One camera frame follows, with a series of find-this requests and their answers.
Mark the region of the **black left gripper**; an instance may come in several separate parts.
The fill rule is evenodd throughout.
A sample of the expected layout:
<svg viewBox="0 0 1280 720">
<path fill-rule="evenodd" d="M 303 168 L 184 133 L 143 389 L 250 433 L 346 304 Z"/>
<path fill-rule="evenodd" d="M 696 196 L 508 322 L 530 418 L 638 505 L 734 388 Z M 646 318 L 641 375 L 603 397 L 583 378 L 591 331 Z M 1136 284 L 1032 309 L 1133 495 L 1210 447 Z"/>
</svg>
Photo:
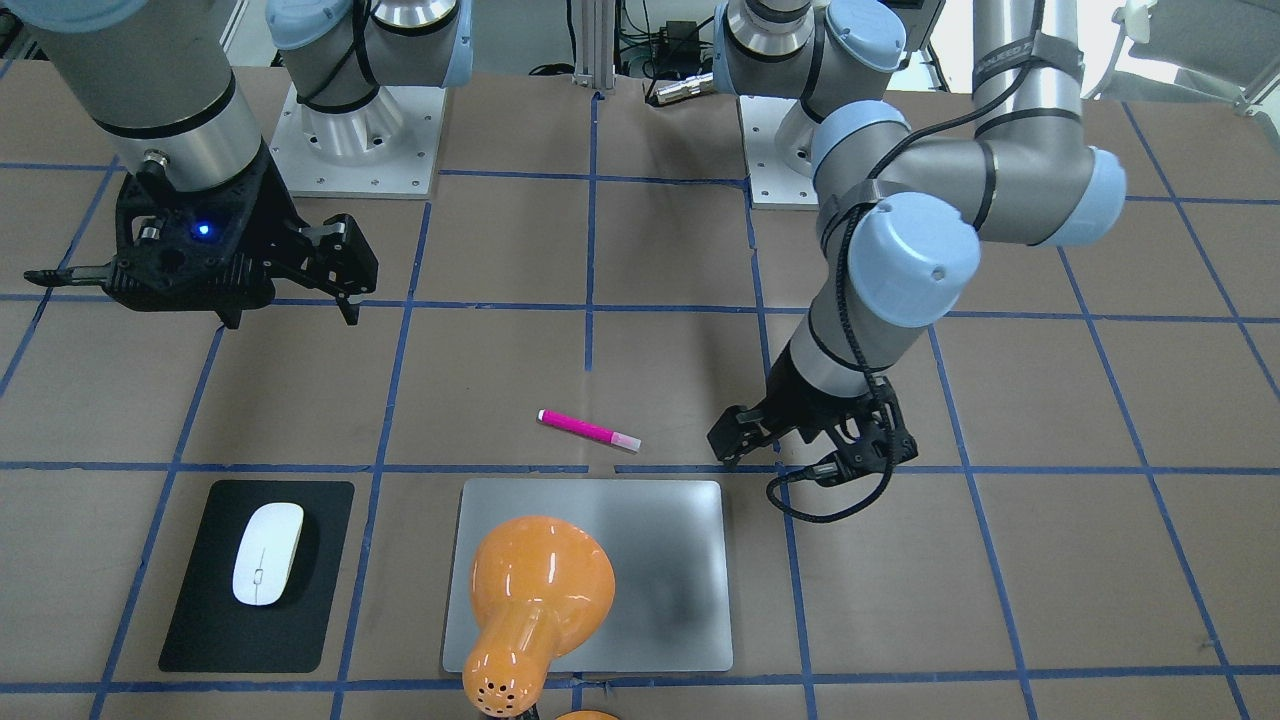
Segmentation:
<svg viewBox="0 0 1280 720">
<path fill-rule="evenodd" d="M 881 438 L 881 420 L 867 380 L 833 392 L 809 380 L 785 350 L 774 361 L 765 384 L 765 407 L 728 406 L 707 432 L 716 461 L 736 468 L 749 454 L 797 432 L 806 443 L 835 432 L 841 445 Z"/>
</svg>

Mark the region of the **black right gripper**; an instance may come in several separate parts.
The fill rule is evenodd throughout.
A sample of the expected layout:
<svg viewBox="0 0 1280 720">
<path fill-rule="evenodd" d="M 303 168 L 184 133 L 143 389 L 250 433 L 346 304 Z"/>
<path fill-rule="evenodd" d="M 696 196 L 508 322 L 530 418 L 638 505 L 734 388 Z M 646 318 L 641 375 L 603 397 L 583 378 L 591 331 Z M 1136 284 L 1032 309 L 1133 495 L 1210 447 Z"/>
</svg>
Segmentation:
<svg viewBox="0 0 1280 720">
<path fill-rule="evenodd" d="M 288 277 L 332 296 L 357 325 L 361 299 L 378 287 L 378 258 L 355 217 L 306 227 L 265 145 L 230 179 L 200 191 L 179 191 L 177 163 L 145 151 L 116 197 L 115 232 L 100 284 L 141 313 L 215 313 L 234 329 Z"/>
</svg>

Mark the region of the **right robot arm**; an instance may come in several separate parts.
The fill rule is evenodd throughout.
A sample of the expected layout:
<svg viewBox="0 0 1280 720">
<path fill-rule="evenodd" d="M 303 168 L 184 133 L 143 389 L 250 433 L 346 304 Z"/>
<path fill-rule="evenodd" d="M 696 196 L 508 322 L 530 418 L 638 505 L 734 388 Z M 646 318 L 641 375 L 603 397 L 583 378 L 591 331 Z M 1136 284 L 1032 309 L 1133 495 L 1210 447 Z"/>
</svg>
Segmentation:
<svg viewBox="0 0 1280 720">
<path fill-rule="evenodd" d="M 204 311 L 234 329 L 279 279 L 334 299 L 346 323 L 378 287 L 379 263 L 346 213 L 308 224 L 196 1 L 12 1 L 125 167 L 114 255 L 97 266 L 28 270 L 45 288 L 92 286 L 138 313 Z M 291 76 L 296 140 L 332 187 L 422 192 L 434 146 L 413 113 L 425 88 L 474 70 L 470 1 L 270 1 L 265 20 Z"/>
</svg>

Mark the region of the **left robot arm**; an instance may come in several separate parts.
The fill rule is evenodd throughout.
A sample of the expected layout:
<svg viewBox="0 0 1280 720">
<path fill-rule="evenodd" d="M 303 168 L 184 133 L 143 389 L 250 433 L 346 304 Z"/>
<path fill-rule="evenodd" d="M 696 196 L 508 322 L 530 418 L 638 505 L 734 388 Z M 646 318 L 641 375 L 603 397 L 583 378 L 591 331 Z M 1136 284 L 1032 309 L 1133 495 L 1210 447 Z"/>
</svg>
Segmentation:
<svg viewBox="0 0 1280 720">
<path fill-rule="evenodd" d="M 787 97 L 814 124 L 806 147 L 829 274 L 785 345 L 754 407 L 709 430 L 728 465 L 790 432 L 826 434 L 859 471 L 914 454 L 878 379 L 948 313 L 980 243 L 1075 246 L 1116 223 L 1117 158 L 1082 128 L 1083 55 L 1073 1 L 973 6 L 970 138 L 911 129 L 884 100 L 908 47 L 879 1 L 727 1 L 716 12 L 716 87 Z"/>
</svg>

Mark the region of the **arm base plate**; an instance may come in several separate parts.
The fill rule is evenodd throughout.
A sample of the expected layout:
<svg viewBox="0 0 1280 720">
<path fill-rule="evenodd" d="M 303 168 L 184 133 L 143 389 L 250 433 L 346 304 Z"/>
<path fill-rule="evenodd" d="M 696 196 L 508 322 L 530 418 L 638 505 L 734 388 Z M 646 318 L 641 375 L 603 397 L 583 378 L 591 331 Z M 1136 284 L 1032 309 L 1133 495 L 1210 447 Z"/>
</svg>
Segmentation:
<svg viewBox="0 0 1280 720">
<path fill-rule="evenodd" d="M 296 197 L 426 200 L 445 88 L 383 87 L 353 111 L 321 113 L 289 95 L 269 149 Z"/>
<path fill-rule="evenodd" d="M 796 99 L 739 97 L 742 150 L 751 205 L 758 209 L 817 209 L 810 143 L 817 123 Z"/>
</svg>

